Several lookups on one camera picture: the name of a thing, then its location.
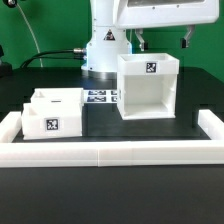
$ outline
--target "metal bracket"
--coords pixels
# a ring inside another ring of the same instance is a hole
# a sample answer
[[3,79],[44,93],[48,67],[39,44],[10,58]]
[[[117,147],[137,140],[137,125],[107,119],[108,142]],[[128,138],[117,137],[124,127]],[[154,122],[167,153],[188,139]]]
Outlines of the metal bracket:
[[140,47],[141,51],[145,51],[145,50],[148,50],[149,47],[148,47],[148,43],[145,42],[144,39],[142,38],[142,36],[141,36],[142,34],[143,34],[143,29],[136,29],[135,30],[135,35],[140,42],[139,47]]
[[195,31],[195,25],[187,26],[187,33],[184,38],[181,39],[181,48],[188,48],[190,45],[190,39]]

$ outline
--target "black cable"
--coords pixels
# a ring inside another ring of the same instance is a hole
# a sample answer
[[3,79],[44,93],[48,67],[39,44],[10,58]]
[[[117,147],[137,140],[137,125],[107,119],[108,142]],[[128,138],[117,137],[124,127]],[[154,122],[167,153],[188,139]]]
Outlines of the black cable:
[[[74,53],[74,51],[73,51],[73,49],[69,49],[69,50],[56,50],[56,51],[45,51],[45,52],[41,52],[39,54],[34,55],[32,58],[24,61],[21,64],[20,68],[26,68],[35,59],[44,58],[44,57],[42,57],[43,55],[49,55],[49,54],[64,54],[64,53]],[[83,60],[83,55],[75,56],[75,57],[73,57],[73,59]]]
[[83,57],[79,57],[79,56],[74,56],[74,57],[45,57],[45,56],[41,56],[41,57],[33,57],[31,59],[26,60],[25,62],[23,62],[23,64],[20,66],[20,68],[27,68],[27,66],[36,59],[75,59],[75,60],[84,60]]

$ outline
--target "white cable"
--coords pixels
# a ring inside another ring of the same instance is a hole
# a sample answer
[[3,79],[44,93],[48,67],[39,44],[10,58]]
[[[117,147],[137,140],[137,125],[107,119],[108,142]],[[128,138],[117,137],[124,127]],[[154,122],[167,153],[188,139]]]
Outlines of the white cable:
[[[29,30],[30,30],[30,33],[31,33],[31,35],[32,35],[32,37],[33,37],[33,40],[34,40],[34,43],[35,43],[35,45],[36,45],[37,52],[38,52],[38,54],[39,54],[39,53],[40,53],[40,48],[39,48],[39,45],[38,45],[36,36],[35,36],[35,34],[34,34],[34,32],[33,32],[33,29],[32,29],[32,27],[31,27],[29,21],[28,21],[27,18],[26,18],[25,13],[23,12],[23,10],[22,10],[22,8],[20,7],[19,4],[17,4],[17,7],[18,7],[18,9],[19,9],[19,11],[20,11],[20,13],[21,13],[21,15],[22,15],[22,17],[23,17],[23,19],[24,19],[26,25],[28,26],[28,28],[29,28]],[[42,59],[41,59],[41,58],[40,58],[40,66],[41,66],[41,68],[43,68],[43,62],[42,62]]]

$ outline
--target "small white box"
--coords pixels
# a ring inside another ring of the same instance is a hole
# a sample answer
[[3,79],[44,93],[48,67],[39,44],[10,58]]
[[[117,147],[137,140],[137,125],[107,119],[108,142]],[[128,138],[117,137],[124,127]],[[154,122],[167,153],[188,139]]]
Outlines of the small white box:
[[179,60],[168,54],[118,56],[117,106],[122,119],[175,118]]
[[22,129],[24,140],[82,136],[80,105],[25,103]]
[[31,97],[31,103],[35,102],[52,102],[52,103],[74,103],[78,102],[80,108],[84,105],[83,88],[38,88],[34,90]]

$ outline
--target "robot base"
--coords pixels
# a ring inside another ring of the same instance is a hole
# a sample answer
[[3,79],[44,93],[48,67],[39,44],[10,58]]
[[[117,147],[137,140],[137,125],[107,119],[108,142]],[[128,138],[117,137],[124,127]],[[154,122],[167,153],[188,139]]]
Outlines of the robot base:
[[117,72],[96,72],[86,69],[86,66],[82,66],[82,75],[86,77],[92,77],[96,79],[117,79]]

